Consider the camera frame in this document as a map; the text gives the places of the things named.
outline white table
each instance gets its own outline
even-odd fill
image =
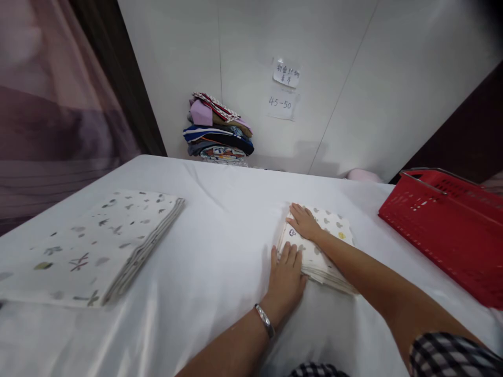
[[[377,217],[393,188],[385,184],[140,156],[1,237],[2,259],[26,252],[119,188],[169,193],[187,204],[115,305],[4,305],[1,375],[174,375],[260,300],[270,248],[291,201],[343,214],[357,247],[501,353],[501,330],[489,310]],[[351,376],[407,374],[384,320],[361,296],[313,282],[271,345],[262,373],[285,375],[309,360],[331,362]]]

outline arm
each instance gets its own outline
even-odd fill
[[[392,269],[322,230],[308,209],[292,204],[294,219],[287,222],[313,241],[344,277],[377,310],[391,329],[403,362],[409,366],[409,349],[417,336],[444,331],[482,345],[444,308]]]
[[[302,252],[287,242],[278,261],[276,247],[271,252],[269,289],[260,307],[274,329],[299,303],[307,276],[301,276]],[[251,375],[269,344],[266,327],[255,308],[199,352],[177,376]]]

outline handwritten note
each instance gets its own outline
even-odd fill
[[[295,88],[300,81],[300,66],[288,59],[276,59],[272,78],[281,84]]]
[[[270,117],[293,120],[293,111],[297,104],[298,95],[295,91],[281,85],[274,84],[269,93],[264,96],[263,105]]]

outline plaid shirt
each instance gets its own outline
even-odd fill
[[[446,332],[429,332],[418,337],[410,351],[413,377],[503,376],[503,359],[466,338]],[[331,364],[304,363],[291,377],[348,377]]]

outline folded white cloth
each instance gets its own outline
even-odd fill
[[[354,245],[353,234],[351,233],[347,219],[327,210],[309,206],[307,208],[312,212],[322,229],[342,239],[344,242]],[[293,215],[289,213],[288,217],[293,218]],[[302,250],[302,273],[308,275],[312,280],[339,291],[349,294],[358,293],[315,243],[306,240],[289,223],[285,222],[285,227],[278,242],[279,258],[287,242],[290,242],[292,245],[296,244],[298,251]]]
[[[117,190],[67,228],[0,266],[0,300],[99,307],[127,290],[184,199]]]

